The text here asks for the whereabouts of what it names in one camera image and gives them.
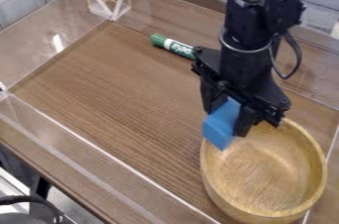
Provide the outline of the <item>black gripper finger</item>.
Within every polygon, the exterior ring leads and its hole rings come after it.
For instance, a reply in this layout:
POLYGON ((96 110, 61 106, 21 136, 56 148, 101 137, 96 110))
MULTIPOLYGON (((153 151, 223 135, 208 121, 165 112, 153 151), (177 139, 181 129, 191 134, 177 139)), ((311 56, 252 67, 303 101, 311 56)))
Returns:
POLYGON ((224 81, 215 81, 203 77, 200 83, 200 93, 204 110, 208 114, 211 114, 228 101, 227 83, 224 81))
POLYGON ((237 137, 244 137, 248 134, 248 131, 256 122, 256 118, 256 111, 252 110, 249 106, 243 105, 233 128, 233 134, 237 137))

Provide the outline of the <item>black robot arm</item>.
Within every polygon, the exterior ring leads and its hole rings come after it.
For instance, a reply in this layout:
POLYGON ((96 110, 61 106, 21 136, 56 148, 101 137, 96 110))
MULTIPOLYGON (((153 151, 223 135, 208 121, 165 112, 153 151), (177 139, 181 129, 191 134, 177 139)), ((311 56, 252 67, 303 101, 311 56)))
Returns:
POLYGON ((290 79, 275 65, 282 42, 294 49, 302 63, 302 50, 290 29, 300 23, 300 0, 227 0, 225 21, 217 50, 193 48, 192 71, 200 76, 204 110, 212 113, 229 100, 240 103, 232 133, 243 137, 265 121, 276 126, 291 102, 274 79, 290 79))

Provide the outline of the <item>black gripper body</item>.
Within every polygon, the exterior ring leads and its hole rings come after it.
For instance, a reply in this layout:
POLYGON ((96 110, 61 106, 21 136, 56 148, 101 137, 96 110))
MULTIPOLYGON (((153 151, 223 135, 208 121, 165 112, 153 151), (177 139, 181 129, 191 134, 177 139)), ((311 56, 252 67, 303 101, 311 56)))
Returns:
POLYGON ((282 79, 291 74, 282 73, 275 65, 282 40, 291 42, 290 33, 274 34, 257 46, 245 46, 228 34, 220 33, 219 50, 193 48, 192 71, 201 78, 227 83, 228 99, 247 105, 256 111, 256 122, 276 127, 291 107, 291 101, 272 79, 276 73, 282 79))

